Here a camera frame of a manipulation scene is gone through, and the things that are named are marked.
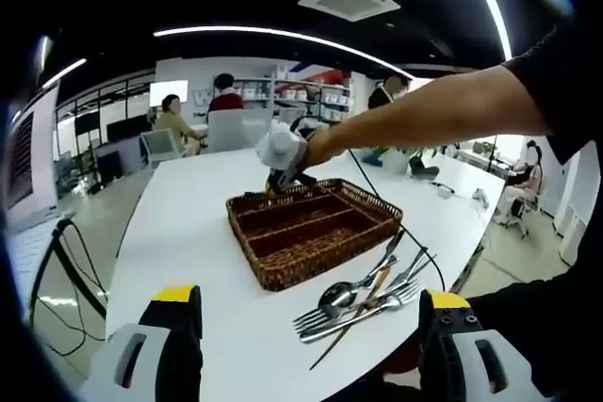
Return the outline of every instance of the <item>floor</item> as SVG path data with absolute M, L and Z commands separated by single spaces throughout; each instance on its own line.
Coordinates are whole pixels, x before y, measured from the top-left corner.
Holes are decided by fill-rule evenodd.
M 75 212 L 73 221 L 81 230 L 105 289 L 110 287 L 115 258 L 129 218 L 150 177 L 151 173 L 144 170 L 121 178 L 96 195 L 73 193 L 61 201 L 64 209 Z M 548 279 L 566 270 L 567 267 L 557 252 L 561 239 L 553 231 L 551 218 L 531 213 L 527 222 L 530 234 L 523 240 L 515 227 L 505 229 L 494 223 L 490 224 L 482 240 L 484 251 L 461 292 L 464 297 L 493 292 L 516 281 Z M 94 280 L 84 249 L 72 229 L 67 231 L 67 243 L 76 262 Z M 103 290 L 92 284 L 90 287 L 94 288 L 94 293 L 105 304 Z M 79 307 L 85 330 L 97 339 L 104 337 L 105 325 L 102 318 L 86 300 L 76 296 L 55 257 L 51 258 L 44 273 L 40 298 L 35 311 L 35 330 L 41 342 L 50 345 L 57 352 L 65 353 L 80 345 L 83 334 L 62 324 L 50 309 L 72 327 L 80 327 Z M 91 356 L 100 344 L 101 342 L 88 337 L 81 348 L 67 357 L 58 356 L 49 347 L 46 349 L 58 372 L 75 389 L 89 374 Z M 388 379 L 398 384 L 418 386 L 417 372 L 389 376 Z

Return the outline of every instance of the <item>air conditioning unit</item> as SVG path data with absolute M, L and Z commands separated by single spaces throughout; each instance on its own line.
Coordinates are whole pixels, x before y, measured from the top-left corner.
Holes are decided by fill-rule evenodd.
M 300 0 L 298 5 L 333 14 L 352 23 L 399 9 L 393 0 Z

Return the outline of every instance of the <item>ceiling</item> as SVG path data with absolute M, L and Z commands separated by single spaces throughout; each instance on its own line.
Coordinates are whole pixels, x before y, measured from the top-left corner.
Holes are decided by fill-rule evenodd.
M 41 81 L 79 58 L 88 62 L 61 82 L 60 98 L 113 77 L 152 68 L 175 56 L 267 56 L 311 61 L 380 77 L 388 70 L 324 45 L 247 33 L 193 33 L 155 38 L 157 30 L 190 25 L 254 25 L 336 41 L 385 61 L 484 68 L 503 59 L 484 0 L 394 0 L 400 9 L 350 23 L 299 7 L 299 0 L 8 0 L 14 60 L 39 34 L 54 46 Z M 514 54 L 558 19 L 540 0 L 498 0 Z

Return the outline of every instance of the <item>red shirt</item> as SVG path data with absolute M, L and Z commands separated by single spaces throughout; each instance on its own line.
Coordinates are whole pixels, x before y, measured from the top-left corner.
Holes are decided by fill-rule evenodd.
M 225 89 L 220 96 L 215 97 L 211 103 L 207 113 L 217 110 L 235 110 L 243 108 L 243 98 L 231 88 Z

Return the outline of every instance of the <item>woven cutlery tray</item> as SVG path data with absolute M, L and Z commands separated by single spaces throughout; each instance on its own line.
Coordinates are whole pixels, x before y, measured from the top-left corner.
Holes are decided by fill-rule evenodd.
M 394 235 L 402 211 L 342 179 L 283 195 L 226 202 L 236 239 L 265 289 L 281 291 L 345 263 Z

